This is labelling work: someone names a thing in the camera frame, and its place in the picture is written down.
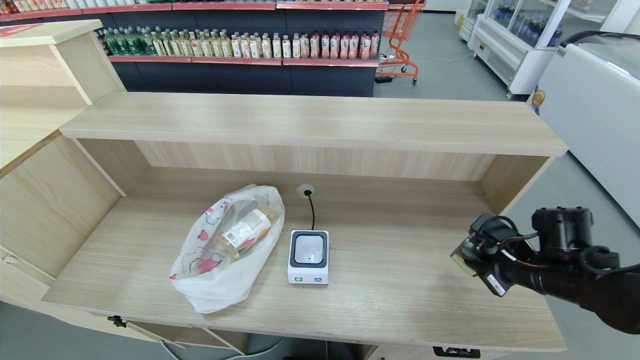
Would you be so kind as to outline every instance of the display fridge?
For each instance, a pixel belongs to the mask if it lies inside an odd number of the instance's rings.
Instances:
[[[566,38],[581,31],[622,33],[640,0],[493,0],[477,16],[467,46],[507,85],[530,94]]]
[[[489,2],[490,0],[473,0],[471,2],[469,11],[465,14],[465,20],[462,22],[460,32],[458,33],[462,40],[469,41],[477,16],[486,11]]]
[[[563,42],[529,105],[640,225],[640,36],[589,31]]]

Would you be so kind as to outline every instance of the store shelf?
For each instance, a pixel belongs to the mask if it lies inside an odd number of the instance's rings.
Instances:
[[[275,10],[276,3],[175,3],[174,10]]]
[[[552,1],[552,0],[538,0],[539,2],[543,3],[543,4],[547,4],[551,7],[555,7],[557,2]],[[567,13],[570,13],[571,15],[578,17],[582,20],[588,20],[588,21],[593,21],[593,22],[604,22],[604,20],[607,18],[607,15],[597,15],[597,14],[589,14],[589,13],[583,13],[580,12],[576,9],[572,9],[572,8],[567,8],[566,10]]]
[[[331,59],[284,59],[282,65],[292,66],[344,66],[344,67],[378,67],[380,61],[375,60],[331,60]]]
[[[104,8],[87,8],[82,9],[82,13],[161,12],[171,9],[171,4],[139,4],[125,6],[107,6]]]
[[[281,66],[281,59],[244,59],[244,58],[191,58],[192,63],[216,63],[239,65],[271,65]]]
[[[37,19],[39,17],[57,17],[57,16],[73,16],[82,15],[80,9],[64,9],[64,10],[42,10],[39,12],[14,13],[9,15],[9,20]]]
[[[389,3],[346,3],[344,1],[331,2],[302,2],[302,1],[279,1],[276,9],[294,10],[387,10]]]
[[[191,58],[183,56],[112,55],[112,63],[190,63]]]

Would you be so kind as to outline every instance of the white plastic bag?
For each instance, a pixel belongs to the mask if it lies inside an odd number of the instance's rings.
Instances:
[[[234,261],[218,236],[258,206],[280,208],[280,216],[268,234]],[[284,205],[276,188],[254,184],[226,194],[193,224],[170,279],[202,314],[237,304],[249,295],[284,225]]]

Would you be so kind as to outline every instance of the shopping cart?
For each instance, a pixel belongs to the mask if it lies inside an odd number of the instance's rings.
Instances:
[[[427,0],[395,0],[390,1],[389,9],[385,12],[385,19],[382,24],[382,36],[389,39],[389,49],[387,53],[380,55],[380,66],[376,75],[380,76],[412,76],[413,84],[418,81],[418,65],[411,62],[409,53],[402,50],[403,42],[409,40],[415,24],[420,18],[422,9]]]

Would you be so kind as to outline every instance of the floor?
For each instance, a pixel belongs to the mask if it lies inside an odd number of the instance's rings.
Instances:
[[[420,67],[418,83],[412,86],[410,78],[396,78],[376,85],[376,97],[506,100],[504,84],[480,60],[472,59],[471,52],[459,40],[452,15],[423,14],[406,49]],[[526,233],[531,230],[527,227],[536,208],[558,205],[591,208],[595,218],[594,243],[620,252],[623,265],[638,262],[640,231],[570,154],[555,160],[508,216]],[[594,314],[572,304],[553,298],[547,302],[569,350],[558,354],[517,354],[503,357],[504,360],[637,359],[637,337],[608,328]],[[253,336],[249,350],[260,351],[278,340]],[[226,350],[199,347],[177,349],[176,353],[183,360],[220,360],[231,355]],[[254,359],[278,360],[283,356],[323,359],[324,342],[285,339],[274,351]],[[171,359],[156,343],[73,327],[0,303],[0,359],[89,358]],[[331,343],[330,358],[349,360],[350,354],[340,344]]]

